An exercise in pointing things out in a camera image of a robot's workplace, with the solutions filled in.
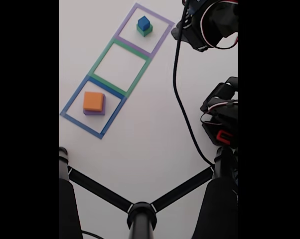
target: tripod leg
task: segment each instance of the tripod leg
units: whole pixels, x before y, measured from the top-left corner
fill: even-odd
[[[75,192],[68,177],[68,156],[59,148],[59,239],[83,239]]]
[[[212,181],[207,185],[192,239],[238,238],[238,187],[233,169],[237,161],[228,147],[220,147],[214,159]]]

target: green cube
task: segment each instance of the green cube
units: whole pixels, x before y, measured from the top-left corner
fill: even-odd
[[[145,31],[142,31],[141,30],[141,28],[138,26],[138,24],[137,24],[137,30],[138,30],[138,32],[140,32],[140,34],[142,35],[142,36],[147,36],[150,32],[152,32],[152,28],[153,28],[153,26],[151,25],[151,23],[150,23],[150,27],[147,29],[147,30],[145,30]]]

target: orange cube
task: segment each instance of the orange cube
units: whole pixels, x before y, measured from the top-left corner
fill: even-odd
[[[85,92],[84,109],[87,111],[102,111],[103,100],[103,93]]]

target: blue block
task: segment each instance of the blue block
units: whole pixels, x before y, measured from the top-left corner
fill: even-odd
[[[138,20],[138,26],[142,31],[145,31],[150,27],[150,21],[148,20],[148,18],[146,18],[146,16],[143,16]]]

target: stacked cubes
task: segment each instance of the stacked cubes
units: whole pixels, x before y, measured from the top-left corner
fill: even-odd
[[[84,114],[87,116],[105,115],[106,96],[99,92],[85,92]]]
[[[150,24],[150,21],[146,16],[143,16],[138,20],[137,30],[140,32],[142,36],[147,36],[150,32],[152,32],[153,26]]]

